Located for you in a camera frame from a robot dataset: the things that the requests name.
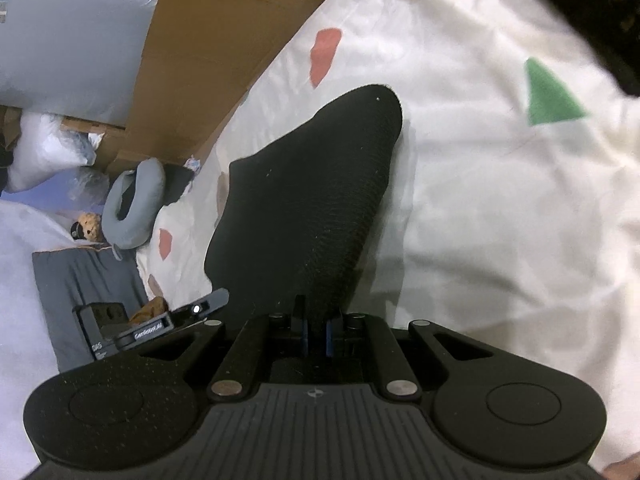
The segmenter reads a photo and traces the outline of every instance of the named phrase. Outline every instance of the gray neck pillow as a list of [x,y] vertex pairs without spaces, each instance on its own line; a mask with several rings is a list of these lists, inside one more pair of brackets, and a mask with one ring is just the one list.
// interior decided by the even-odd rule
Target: gray neck pillow
[[[129,212],[118,220],[122,195],[136,179]],[[138,169],[123,172],[113,183],[102,212],[102,232],[106,240],[119,249],[140,247],[151,238],[154,222],[162,207],[164,169],[156,158],[143,160]]]

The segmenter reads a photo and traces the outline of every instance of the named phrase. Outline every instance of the silver screw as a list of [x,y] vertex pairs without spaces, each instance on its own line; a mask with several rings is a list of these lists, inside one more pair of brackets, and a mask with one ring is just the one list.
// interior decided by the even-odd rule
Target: silver screw
[[413,395],[418,391],[418,385],[412,381],[405,381],[404,379],[397,379],[395,381],[391,381],[387,386],[386,390],[395,396],[398,397],[406,397],[409,395]]
[[220,397],[230,397],[238,395],[242,391],[242,384],[232,379],[223,379],[213,383],[211,391]]

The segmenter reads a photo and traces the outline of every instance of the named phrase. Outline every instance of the brown teddy bear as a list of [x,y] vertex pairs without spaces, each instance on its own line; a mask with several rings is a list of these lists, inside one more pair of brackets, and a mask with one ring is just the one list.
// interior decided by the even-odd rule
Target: brown teddy bear
[[71,226],[71,236],[74,240],[88,240],[103,242],[102,217],[96,213],[82,213],[78,221]]

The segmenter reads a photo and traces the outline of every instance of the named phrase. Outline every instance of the ribbed gray plate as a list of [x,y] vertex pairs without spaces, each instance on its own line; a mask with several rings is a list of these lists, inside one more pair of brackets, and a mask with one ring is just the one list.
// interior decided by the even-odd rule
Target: ribbed gray plate
[[118,472],[47,463],[32,480],[591,480],[577,464],[542,473],[479,465],[442,443],[419,409],[376,397],[367,384],[263,384],[239,404],[214,406],[182,447]]

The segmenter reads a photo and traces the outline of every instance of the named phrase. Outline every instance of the green patch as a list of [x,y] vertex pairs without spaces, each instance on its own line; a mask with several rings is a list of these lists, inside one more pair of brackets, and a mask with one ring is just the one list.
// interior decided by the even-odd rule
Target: green patch
[[530,57],[525,63],[529,77],[529,125],[580,119],[586,114],[564,85],[542,63]]

